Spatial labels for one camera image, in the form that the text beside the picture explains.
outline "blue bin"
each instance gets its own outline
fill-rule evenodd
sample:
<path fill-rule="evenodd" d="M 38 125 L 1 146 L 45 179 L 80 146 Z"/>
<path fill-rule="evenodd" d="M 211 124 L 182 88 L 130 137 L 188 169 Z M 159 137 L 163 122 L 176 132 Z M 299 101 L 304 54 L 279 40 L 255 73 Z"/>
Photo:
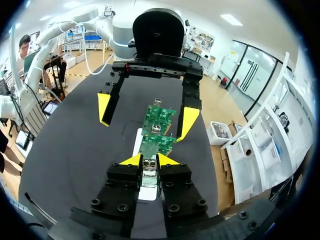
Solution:
<path fill-rule="evenodd" d="M 99 40 L 99 39 L 101 39 L 100 36 L 95 36 L 95 35 L 90 36 L 90 37 L 91 37 L 91 40 Z"/>

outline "screw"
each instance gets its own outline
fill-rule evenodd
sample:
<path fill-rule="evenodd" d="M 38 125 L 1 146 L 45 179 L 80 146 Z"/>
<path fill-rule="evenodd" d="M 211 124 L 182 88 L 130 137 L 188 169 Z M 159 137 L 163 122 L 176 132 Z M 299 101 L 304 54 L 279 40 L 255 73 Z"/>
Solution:
<path fill-rule="evenodd" d="M 256 221 L 251 221 L 249 222 L 248 224 L 248 229 L 251 230 L 251 231 L 254 231 L 258 228 L 258 224 Z"/>
<path fill-rule="evenodd" d="M 172 181 L 167 181 L 166 183 L 165 183 L 165 186 L 166 187 L 173 187 L 175 184 L 172 182 Z"/>
<path fill-rule="evenodd" d="M 180 210 L 180 206 L 178 204 L 171 204 L 169 207 L 168 207 L 168 210 L 170 213 L 176 213 Z"/>
<path fill-rule="evenodd" d="M 191 180 L 186 180 L 185 182 L 184 182 L 184 185 L 186 186 L 186 187 L 191 187 L 192 186 L 192 181 Z"/>
<path fill-rule="evenodd" d="M 127 204 L 120 204 L 116 208 L 119 212 L 127 212 L 129 210 L 129 206 Z"/>
<path fill-rule="evenodd" d="M 127 181 L 124 186 L 127 188 L 127 189 L 130 189 L 132 187 L 132 182 L 130 181 Z"/>
<path fill-rule="evenodd" d="M 111 187 L 112 185 L 114 184 L 114 181 L 112 179 L 108 179 L 106 182 L 105 182 L 105 186 L 106 187 Z"/>
<path fill-rule="evenodd" d="M 204 200 L 204 199 L 200 199 L 200 200 L 197 202 L 197 205 L 198 205 L 199 207 L 204 207 L 204 206 L 207 205 L 207 202 L 206 202 L 206 200 Z"/>
<path fill-rule="evenodd" d="M 238 214 L 238 217 L 241 219 L 241 220 L 244 220 L 244 219 L 247 219 L 248 218 L 248 215 L 245 211 L 241 211 L 239 212 Z"/>
<path fill-rule="evenodd" d="M 93 240 L 102 240 L 103 235 L 101 233 L 93 232 L 91 235 L 91 239 Z"/>
<path fill-rule="evenodd" d="M 98 206 L 100 203 L 101 203 L 101 202 L 100 202 L 100 200 L 99 200 L 98 198 L 93 199 L 93 200 L 91 201 L 91 205 L 93 205 L 93 206 Z"/>

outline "black mat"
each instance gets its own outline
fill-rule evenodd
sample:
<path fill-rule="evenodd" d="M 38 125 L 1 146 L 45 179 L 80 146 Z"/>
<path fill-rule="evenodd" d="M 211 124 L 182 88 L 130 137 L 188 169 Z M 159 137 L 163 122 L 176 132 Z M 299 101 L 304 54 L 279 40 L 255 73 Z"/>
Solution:
<path fill-rule="evenodd" d="M 110 91 L 105 81 L 117 82 L 107 66 L 98 76 L 88 76 L 61 103 L 33 143 L 24 165 L 19 200 L 29 206 L 24 193 L 57 221 L 75 206 L 90 212 L 114 162 L 132 156 L 137 129 L 142 127 L 148 104 L 162 99 L 162 107 L 180 110 L 182 81 L 176 78 L 127 78 L 110 127 L 99 123 L 98 91 Z M 178 114 L 170 132 L 177 131 Z M 200 115 L 186 138 L 173 146 L 170 158 L 185 162 L 192 180 L 208 204 L 208 215 L 218 212 L 218 190 L 211 148 Z M 131 237 L 166 236 L 161 200 L 139 201 Z"/>

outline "wooden floor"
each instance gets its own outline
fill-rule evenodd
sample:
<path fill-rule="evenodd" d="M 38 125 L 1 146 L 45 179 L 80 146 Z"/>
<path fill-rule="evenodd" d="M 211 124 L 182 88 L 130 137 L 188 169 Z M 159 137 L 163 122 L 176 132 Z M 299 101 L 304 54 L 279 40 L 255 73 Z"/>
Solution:
<path fill-rule="evenodd" d="M 105 59 L 108 59 L 112 53 L 112 51 L 107 51 L 105 53 Z M 92 72 L 103 64 L 101 50 L 87 51 L 87 57 L 89 68 Z M 75 89 L 77 85 L 86 78 L 83 76 L 88 76 L 89 74 L 90 73 L 87 69 L 86 61 L 77 64 L 71 69 L 67 69 L 65 77 L 68 87 L 66 88 L 66 93 L 70 93 L 73 89 Z M 238 109 L 237 104 L 233 101 L 228 92 L 225 89 L 219 87 L 219 83 L 212 80 L 208 76 L 204 76 L 200 81 L 200 98 L 202 100 L 202 116 L 206 128 L 210 126 L 211 121 L 230 124 L 233 120 L 240 125 L 246 124 L 246 119 L 244 118 L 243 114 Z M 8 137 L 9 126 L 4 128 L 1 127 L 1 130 Z M 17 154 L 21 161 L 24 162 L 25 160 L 20 155 L 15 144 L 13 144 L 14 139 L 17 135 L 16 130 L 12 131 L 12 135 L 12 138 L 8 137 L 8 145 L 12 146 L 13 151 Z M 218 210 L 221 211 L 234 204 L 234 189 L 232 184 L 226 182 L 226 175 L 223 170 L 223 164 L 220 156 L 220 147 L 211 146 L 211 152 L 218 185 Z M 16 199 L 18 199 L 20 177 L 12 176 L 5 171 L 3 174 L 3 178 L 8 188 L 11 189 L 13 195 L 16 197 Z"/>

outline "white robotic arm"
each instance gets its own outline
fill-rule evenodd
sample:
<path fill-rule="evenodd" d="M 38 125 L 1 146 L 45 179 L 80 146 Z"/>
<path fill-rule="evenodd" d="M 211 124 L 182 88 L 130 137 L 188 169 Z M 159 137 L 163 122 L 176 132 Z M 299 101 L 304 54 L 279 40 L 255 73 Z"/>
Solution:
<path fill-rule="evenodd" d="M 22 84 L 22 87 L 16 88 L 14 93 L 14 99 L 16 100 L 12 100 L 11 96 L 0 96 L 0 118 L 12 119 L 19 126 L 24 123 L 34 136 L 38 135 L 46 118 L 39 109 L 34 93 L 40 98 L 38 94 L 39 80 L 42 78 L 43 68 L 48 56 L 57 44 L 57 36 L 72 29 L 78 23 L 83 23 L 86 29 L 95 31 L 107 43 L 110 43 L 113 39 L 112 20 L 100 17 L 96 8 L 86 10 L 72 20 L 58 22 L 44 30 L 36 40 L 36 44 L 41 49 L 34 57 L 25 79 L 25 83 L 33 91 L 25 84 Z M 11 57 L 10 60 L 16 61 L 15 57 Z M 18 77 L 15 77 L 16 85 L 21 85 L 19 83 L 21 81 L 20 78 L 16 78 Z"/>

